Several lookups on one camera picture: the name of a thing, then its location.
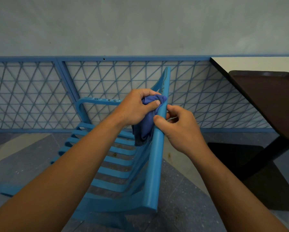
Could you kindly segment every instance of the purple cloth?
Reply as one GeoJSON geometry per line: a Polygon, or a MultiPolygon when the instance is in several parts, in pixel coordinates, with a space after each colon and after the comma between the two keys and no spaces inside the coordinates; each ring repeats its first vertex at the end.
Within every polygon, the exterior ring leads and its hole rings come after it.
{"type": "Polygon", "coordinates": [[[147,113],[143,120],[140,121],[138,124],[131,126],[131,128],[133,129],[133,135],[135,136],[135,146],[137,147],[142,146],[150,140],[154,128],[153,117],[157,115],[160,106],[162,106],[162,104],[167,101],[167,97],[156,94],[144,97],[141,100],[144,105],[147,105],[148,103],[155,100],[159,100],[161,102],[158,108],[147,113]]]}

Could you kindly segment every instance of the forearm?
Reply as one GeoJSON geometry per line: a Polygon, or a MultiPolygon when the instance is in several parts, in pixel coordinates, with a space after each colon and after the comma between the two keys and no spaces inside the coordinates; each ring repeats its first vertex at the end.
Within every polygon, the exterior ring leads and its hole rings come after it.
{"type": "Polygon", "coordinates": [[[228,231],[288,231],[207,145],[194,150],[190,159],[228,231]]]}
{"type": "Polygon", "coordinates": [[[26,185],[0,208],[0,231],[61,231],[121,128],[110,115],[26,185]]]}

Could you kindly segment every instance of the person's right arm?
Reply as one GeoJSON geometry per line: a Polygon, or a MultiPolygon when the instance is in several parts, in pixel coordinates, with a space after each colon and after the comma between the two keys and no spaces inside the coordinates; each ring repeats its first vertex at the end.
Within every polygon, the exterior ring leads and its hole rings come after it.
{"type": "Polygon", "coordinates": [[[200,173],[227,231],[288,231],[252,192],[211,152],[190,111],[167,106],[166,121],[155,125],[200,173]]]}

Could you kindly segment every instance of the hand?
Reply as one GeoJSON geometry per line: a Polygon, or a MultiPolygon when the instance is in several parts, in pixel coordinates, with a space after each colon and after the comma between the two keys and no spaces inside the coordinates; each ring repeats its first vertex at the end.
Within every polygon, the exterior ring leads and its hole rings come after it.
{"type": "Polygon", "coordinates": [[[167,105],[166,121],[161,116],[154,116],[154,124],[167,136],[171,145],[188,157],[198,148],[208,148],[200,132],[193,113],[180,107],[167,105]]]}
{"type": "Polygon", "coordinates": [[[112,114],[116,119],[121,119],[123,126],[138,124],[148,112],[157,109],[161,104],[159,100],[150,102],[147,105],[142,104],[142,98],[155,94],[160,93],[151,89],[133,89],[112,114]]]}

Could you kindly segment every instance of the plastic chair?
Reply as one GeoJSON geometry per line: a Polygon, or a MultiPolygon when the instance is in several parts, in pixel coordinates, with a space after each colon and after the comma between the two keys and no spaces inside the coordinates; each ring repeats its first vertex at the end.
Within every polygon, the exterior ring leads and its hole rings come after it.
{"type": "MultiPolygon", "coordinates": [[[[152,87],[154,91],[159,91],[162,95],[168,97],[170,83],[170,67],[166,67],[162,76],[152,87]]],[[[58,151],[58,156],[51,163],[54,163],[60,156],[77,143],[81,136],[85,136],[94,125],[90,124],[83,103],[102,104],[102,105],[119,105],[120,100],[107,100],[100,98],[81,98],[76,103],[76,109],[83,122],[73,130],[71,136],[65,141],[65,145],[58,151]]],[[[158,110],[158,115],[166,116],[167,103],[158,110]]],[[[121,131],[115,140],[116,144],[134,146],[134,136],[130,132],[121,131]]],[[[98,173],[126,179],[124,184],[111,183],[101,179],[94,179],[91,183],[99,189],[110,190],[119,195],[118,198],[107,198],[92,193],[86,193],[77,209],[73,218],[79,220],[93,221],[101,225],[110,226],[127,231],[134,231],[133,226],[127,222],[124,215],[139,213],[154,213],[158,206],[158,193],[160,185],[162,152],[164,144],[164,134],[154,127],[152,139],[145,145],[127,150],[120,147],[112,146],[111,152],[123,156],[133,156],[132,159],[120,159],[112,156],[106,156],[104,162],[120,166],[130,166],[127,172],[118,171],[108,167],[100,167],[98,173]]],[[[0,184],[0,193],[12,196],[21,189],[21,186],[11,184],[0,184]]]]}

